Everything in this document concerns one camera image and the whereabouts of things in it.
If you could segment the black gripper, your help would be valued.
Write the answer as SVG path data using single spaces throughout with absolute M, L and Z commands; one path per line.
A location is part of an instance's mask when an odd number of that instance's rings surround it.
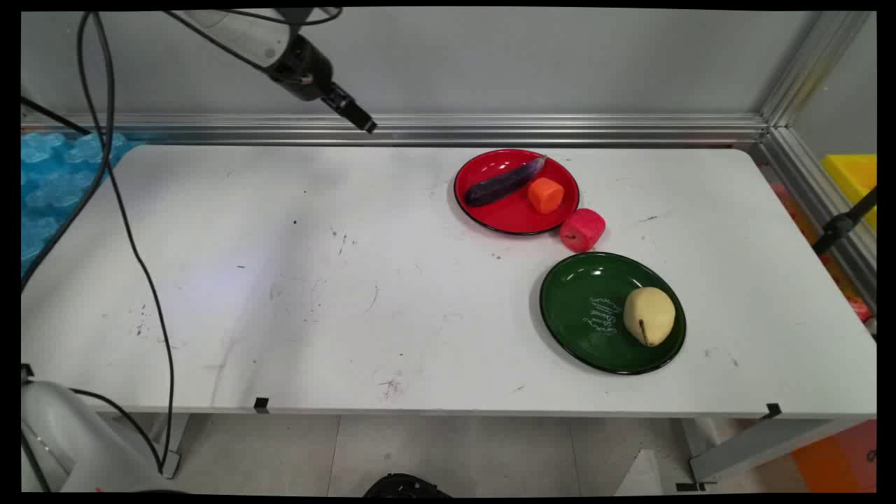
M 333 65 L 329 58 L 300 33 L 291 36 L 284 51 L 266 67 L 266 74 L 300 100 L 322 100 L 359 131 L 372 134 L 378 126 L 342 86 L 333 83 Z

